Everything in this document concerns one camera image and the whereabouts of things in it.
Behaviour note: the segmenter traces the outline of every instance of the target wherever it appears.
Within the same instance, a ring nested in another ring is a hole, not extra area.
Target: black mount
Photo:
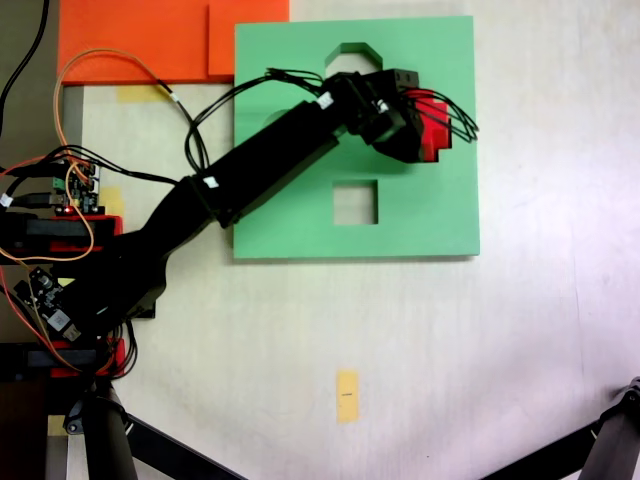
[[[631,480],[640,452],[640,377],[599,420],[541,448],[484,480]]]

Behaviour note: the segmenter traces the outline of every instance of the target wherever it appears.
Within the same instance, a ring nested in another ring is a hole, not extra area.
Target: white label
[[[316,100],[316,102],[318,102],[318,105],[320,105],[320,108],[322,108],[323,110],[326,110],[333,104],[333,97],[331,96],[330,92],[324,92],[322,95],[318,97],[318,100]]]
[[[55,328],[57,332],[62,330],[70,321],[71,319],[62,310],[56,310],[56,313],[51,315],[49,320],[47,320],[49,325]]]
[[[69,328],[62,334],[70,342],[73,342],[76,338],[80,336],[80,332],[76,328],[76,326],[72,323]]]
[[[205,177],[202,179],[202,181],[206,183],[207,187],[209,188],[218,188],[220,186],[218,185],[218,181],[214,177]]]
[[[13,202],[13,198],[7,195],[6,193],[3,193],[2,196],[0,197],[0,205],[2,205],[5,208],[9,208],[11,206],[11,202]]]

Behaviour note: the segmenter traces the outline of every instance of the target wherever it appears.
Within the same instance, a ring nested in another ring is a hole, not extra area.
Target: gray wall
[[[0,89],[29,50],[40,24],[41,12],[42,0],[0,0]],[[57,46],[58,1],[52,0],[40,47],[14,84],[5,104],[0,137],[0,165],[3,167],[42,155],[59,145],[52,112]],[[4,191],[10,181],[0,179],[0,191]],[[30,180],[19,192],[47,191],[50,184],[46,179]],[[24,277],[20,267],[5,267],[5,272],[10,287]],[[15,318],[6,299],[0,297],[0,342],[33,339]]]

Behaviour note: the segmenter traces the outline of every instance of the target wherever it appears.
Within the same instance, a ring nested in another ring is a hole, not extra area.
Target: green board
[[[267,67],[324,76],[342,44],[365,43],[383,68],[414,70],[420,84],[452,98],[475,118],[471,17],[246,24],[236,27],[236,84]],[[270,82],[235,100],[239,144],[310,94]],[[476,146],[454,137],[440,162],[406,165],[346,134],[321,158],[234,229],[234,256],[337,258],[480,253]],[[277,162],[277,152],[263,161]],[[378,223],[334,225],[336,184],[375,182]]]

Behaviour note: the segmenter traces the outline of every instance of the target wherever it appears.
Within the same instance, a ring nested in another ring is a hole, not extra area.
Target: square hole
[[[377,225],[378,182],[339,182],[333,185],[334,225]]]

